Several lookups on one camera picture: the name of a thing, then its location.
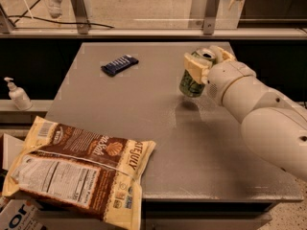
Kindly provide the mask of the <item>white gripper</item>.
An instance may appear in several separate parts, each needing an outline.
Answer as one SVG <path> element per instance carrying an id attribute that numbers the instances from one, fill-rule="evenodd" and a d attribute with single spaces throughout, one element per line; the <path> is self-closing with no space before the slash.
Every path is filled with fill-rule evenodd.
<path id="1" fill-rule="evenodd" d="M 255 77 L 256 73 L 243 62 L 236 61 L 235 56 L 217 45 L 211 45 L 209 50 L 215 54 L 218 64 L 212 67 L 211 61 L 185 53 L 184 68 L 195 82 L 206 83 L 207 96 L 217 105 L 222 105 L 224 93 L 231 84 L 241 78 Z"/>

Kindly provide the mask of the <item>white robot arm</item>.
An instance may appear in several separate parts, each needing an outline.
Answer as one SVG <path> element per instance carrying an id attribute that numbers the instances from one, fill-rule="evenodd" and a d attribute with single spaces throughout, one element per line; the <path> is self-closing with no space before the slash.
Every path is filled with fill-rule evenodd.
<path id="1" fill-rule="evenodd" d="M 307 180 L 307 112 L 225 49 L 211 45 L 183 57 L 179 86 L 188 97 L 205 94 L 241 125 L 248 148 L 276 167 Z"/>

